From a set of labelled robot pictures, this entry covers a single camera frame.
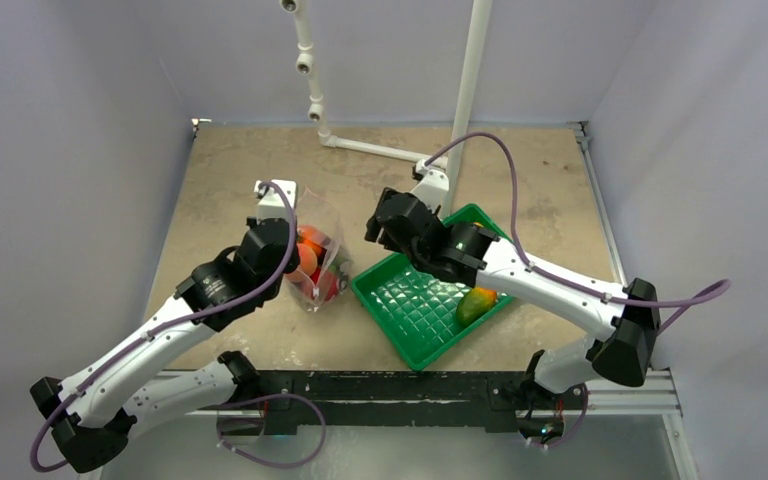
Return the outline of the toy peach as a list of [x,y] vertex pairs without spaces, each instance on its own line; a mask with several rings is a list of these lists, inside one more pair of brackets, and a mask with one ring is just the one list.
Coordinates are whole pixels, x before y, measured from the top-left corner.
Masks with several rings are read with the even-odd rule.
[[297,243],[296,249],[299,260],[297,271],[310,277],[319,268],[317,252],[307,243]]

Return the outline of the clear zip top bag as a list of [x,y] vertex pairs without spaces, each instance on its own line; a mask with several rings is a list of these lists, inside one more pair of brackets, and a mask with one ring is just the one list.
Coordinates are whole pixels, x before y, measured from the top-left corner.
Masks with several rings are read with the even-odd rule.
[[310,277],[312,275],[308,277],[296,270],[284,276],[285,286],[289,289],[290,295],[298,306],[303,310],[316,312],[348,289],[353,259],[343,239],[341,215],[335,205],[309,188],[305,188],[297,200],[295,212],[297,227],[312,225],[330,237],[331,242],[327,247],[326,254],[323,257],[318,257],[319,268],[322,270],[333,269],[340,275],[340,293],[329,302],[316,302],[307,296],[306,286],[311,283]]

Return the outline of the red toy tomato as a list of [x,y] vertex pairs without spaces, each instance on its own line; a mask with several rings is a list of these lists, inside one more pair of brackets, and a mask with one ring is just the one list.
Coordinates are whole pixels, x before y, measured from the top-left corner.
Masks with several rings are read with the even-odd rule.
[[307,296],[316,302],[329,302],[340,293],[340,275],[333,269],[317,268],[306,286]]

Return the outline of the green toy mango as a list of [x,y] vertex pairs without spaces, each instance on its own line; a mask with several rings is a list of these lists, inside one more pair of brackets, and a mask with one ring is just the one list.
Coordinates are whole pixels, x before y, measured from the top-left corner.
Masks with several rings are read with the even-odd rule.
[[455,309],[456,322],[466,328],[490,311],[498,301],[496,291],[475,287],[460,299]]

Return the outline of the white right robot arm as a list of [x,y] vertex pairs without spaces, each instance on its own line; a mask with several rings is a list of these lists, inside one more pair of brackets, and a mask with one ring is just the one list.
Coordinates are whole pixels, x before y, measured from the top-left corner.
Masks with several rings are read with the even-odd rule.
[[624,286],[537,257],[522,259],[498,233],[469,222],[446,225],[415,195],[391,188],[383,190],[365,238],[437,280],[514,297],[584,331],[577,342],[533,356],[521,381],[529,404],[544,407],[595,378],[626,387],[645,383],[660,327],[650,282],[636,278]]

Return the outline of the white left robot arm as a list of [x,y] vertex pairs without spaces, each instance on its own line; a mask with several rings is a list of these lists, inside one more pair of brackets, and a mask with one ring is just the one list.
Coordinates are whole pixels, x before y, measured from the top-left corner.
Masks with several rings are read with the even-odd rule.
[[274,299],[299,263],[293,214],[251,218],[241,243],[197,266],[160,309],[91,365],[64,378],[43,377],[30,395],[45,419],[30,463],[48,473],[96,470],[138,435],[200,407],[244,409],[257,399],[257,372],[239,352],[196,372],[154,383],[191,347]]

